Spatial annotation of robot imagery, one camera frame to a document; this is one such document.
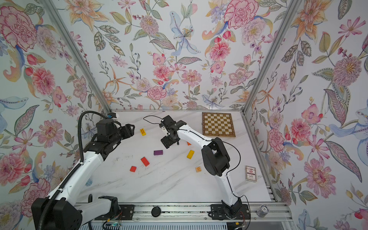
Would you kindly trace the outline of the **purple rectangular block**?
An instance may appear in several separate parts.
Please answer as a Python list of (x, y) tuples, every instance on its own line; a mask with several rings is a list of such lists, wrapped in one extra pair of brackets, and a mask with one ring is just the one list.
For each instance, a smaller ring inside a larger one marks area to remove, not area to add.
[(155, 151), (153, 152), (153, 155), (154, 155), (154, 156), (160, 156), (160, 155), (163, 155), (163, 150), (155, 150)]

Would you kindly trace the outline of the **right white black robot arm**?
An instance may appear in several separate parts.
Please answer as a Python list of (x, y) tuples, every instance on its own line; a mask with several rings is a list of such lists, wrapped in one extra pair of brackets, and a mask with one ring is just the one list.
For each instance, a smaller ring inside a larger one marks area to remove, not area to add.
[(223, 195), (221, 200), (220, 214), (229, 219), (235, 219), (241, 212), (242, 200), (236, 195), (232, 188), (230, 178), (230, 156), (225, 148), (226, 142), (220, 138), (209, 138), (192, 129), (186, 122), (174, 121), (170, 116), (161, 119), (159, 124), (165, 136), (161, 143), (165, 148), (170, 148), (184, 140), (194, 146), (201, 148), (203, 164), (207, 172), (216, 178), (220, 192)]

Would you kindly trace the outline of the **yellow striped block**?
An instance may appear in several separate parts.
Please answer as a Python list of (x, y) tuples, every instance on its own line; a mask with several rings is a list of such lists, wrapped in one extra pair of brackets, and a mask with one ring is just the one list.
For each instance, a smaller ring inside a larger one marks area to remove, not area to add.
[(140, 133), (142, 136), (146, 136), (146, 131), (143, 128), (140, 130)]

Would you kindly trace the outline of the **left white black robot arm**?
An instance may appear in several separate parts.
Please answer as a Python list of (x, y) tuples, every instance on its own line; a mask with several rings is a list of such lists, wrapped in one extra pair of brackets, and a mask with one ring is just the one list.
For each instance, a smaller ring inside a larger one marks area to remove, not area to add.
[(77, 198), (94, 171), (106, 160), (122, 140), (134, 136), (135, 126), (121, 125), (116, 113), (102, 118), (97, 124), (97, 133), (83, 146), (82, 120), (89, 111), (78, 119), (78, 144), (80, 160), (65, 179), (45, 198), (37, 198), (31, 205), (34, 225), (37, 230), (77, 230), (99, 216), (115, 218), (122, 209), (118, 198), (103, 195), (85, 205), (76, 206)]

